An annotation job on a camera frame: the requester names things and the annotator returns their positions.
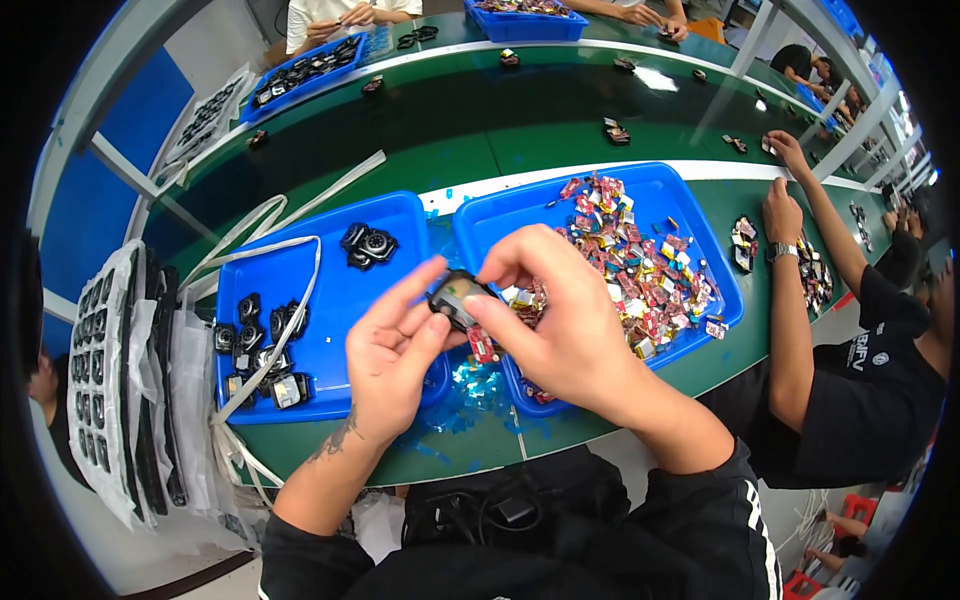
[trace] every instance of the white t-shirt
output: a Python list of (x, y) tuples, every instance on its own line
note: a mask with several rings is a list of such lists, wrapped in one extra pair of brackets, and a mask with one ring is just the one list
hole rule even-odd
[[(403, 11), (412, 16), (423, 14), (421, 0), (366, 0), (375, 9)], [(306, 27), (315, 21), (336, 21), (340, 15), (359, 4), (359, 0), (290, 0), (287, 11), (287, 54), (293, 54), (306, 41)], [(341, 28), (329, 40), (338, 39), (372, 27)]]

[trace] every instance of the white sleeve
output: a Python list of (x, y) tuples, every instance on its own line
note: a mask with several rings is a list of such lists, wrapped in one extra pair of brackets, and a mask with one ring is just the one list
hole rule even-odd
[(403, 11), (414, 17), (423, 15), (423, 2), (421, 0), (386, 0), (386, 6), (386, 10), (390, 12)]
[(306, 26), (310, 24), (310, 13), (301, 2), (292, 0), (287, 8), (287, 54), (297, 52), (306, 41)]

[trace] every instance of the green workbench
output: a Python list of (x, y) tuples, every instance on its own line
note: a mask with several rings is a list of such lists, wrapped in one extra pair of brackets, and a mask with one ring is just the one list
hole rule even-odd
[[(760, 137), (772, 129), (799, 137), (808, 127), (804, 120), (808, 112), (798, 110), (800, 116), (791, 115), (785, 100), (769, 96), (766, 109), (761, 110), (753, 84), (691, 65), (687, 59), (729, 66), (735, 56), (733, 48), (696, 35), (677, 47), (661, 42), (652, 29), (603, 18), (590, 21), (583, 44), (513, 46), (522, 60), (514, 71), (500, 68), (499, 48), (488, 47), (480, 31), (461, 13), (384, 28), (379, 34), (390, 40), (425, 24), (441, 31), (436, 40), (422, 46), (398, 52), (391, 42), (368, 57), (365, 64), (371, 74), (383, 73), (385, 79), (376, 94), (362, 96), (360, 87), (368, 80), (364, 77), (284, 110), (257, 125), (269, 132), (268, 144), (251, 152), (245, 142), (252, 132), (234, 136), (194, 167), (186, 185), (175, 188), (171, 197), (223, 234), (278, 193), (287, 196), (286, 212), (292, 212), (379, 149), (385, 151), (387, 162), (324, 203), (322, 210), (399, 189), (423, 194), (555, 167), (696, 160), (702, 162), (694, 167), (702, 164), (706, 171), (722, 164), (730, 173), (724, 176), (728, 179), (687, 178), (722, 245), (729, 244), (732, 224), (740, 215), (747, 214), (761, 224), (760, 206), (777, 171), (757, 166), (775, 165), (777, 160), (760, 150)], [(474, 42), (478, 47), (468, 51), (444, 51)], [(616, 47), (603, 47), (605, 43)], [(403, 55), (414, 56), (395, 60)], [(644, 82), (614, 68), (615, 58), (629, 58), (649, 69), (652, 79)], [(708, 81), (695, 80), (692, 68), (703, 68)], [(790, 82), (761, 63), (753, 65), (748, 74), (792, 93)], [(630, 131), (630, 146), (610, 144), (601, 127), (604, 116), (617, 119)], [(722, 141), (723, 134), (742, 138), (748, 153), (737, 154)], [(804, 149), (825, 156), (833, 143), (831, 136), (817, 136)], [(875, 246), (868, 259), (876, 262), (890, 243), (881, 221), (883, 200), (852, 183), (854, 177), (839, 170), (834, 175), (827, 191), (851, 232), (856, 232), (856, 223), (849, 203), (864, 207)], [(796, 183), (791, 182), (788, 189), (798, 200), (803, 197)], [(808, 212), (805, 225), (808, 239), (824, 253), (832, 269)], [(151, 213), (143, 237), (182, 273), (211, 248), (163, 211)], [(737, 280), (745, 302), (740, 324), (723, 341), (711, 341), (657, 371), (687, 395), (697, 396), (719, 385), (768, 353), (770, 280), (766, 264), (758, 261), (752, 274), (738, 275)], [(845, 288), (838, 287), (834, 301), (845, 293)], [(260, 461), (286, 478), (338, 424), (327, 420), (233, 429)], [(610, 423), (576, 408), (544, 420), (480, 414), (467, 431), (431, 432), (416, 447), (392, 448), (370, 484), (415, 482), (499, 468), (613, 430)]]

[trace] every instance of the tattoo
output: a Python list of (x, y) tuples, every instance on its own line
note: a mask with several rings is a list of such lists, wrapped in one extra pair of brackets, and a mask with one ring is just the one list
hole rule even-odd
[(336, 454), (337, 452), (342, 452), (344, 449), (344, 438), (347, 437), (347, 433), (353, 432), (361, 440), (364, 439), (360, 432), (357, 431), (357, 416), (353, 412), (353, 408), (350, 408), (350, 414), (347, 415), (347, 418), (344, 419), (344, 422), (340, 424), (339, 427), (334, 430), (333, 433), (329, 435), (326, 440), (317, 450), (310, 455), (310, 458), (306, 459), (307, 463), (312, 463), (324, 454)]

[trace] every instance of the black bag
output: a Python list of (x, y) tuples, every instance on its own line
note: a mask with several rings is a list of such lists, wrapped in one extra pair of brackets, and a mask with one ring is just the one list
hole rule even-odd
[(585, 445), (502, 469), (412, 486), (403, 547), (494, 545), (575, 558), (630, 512), (620, 470)]

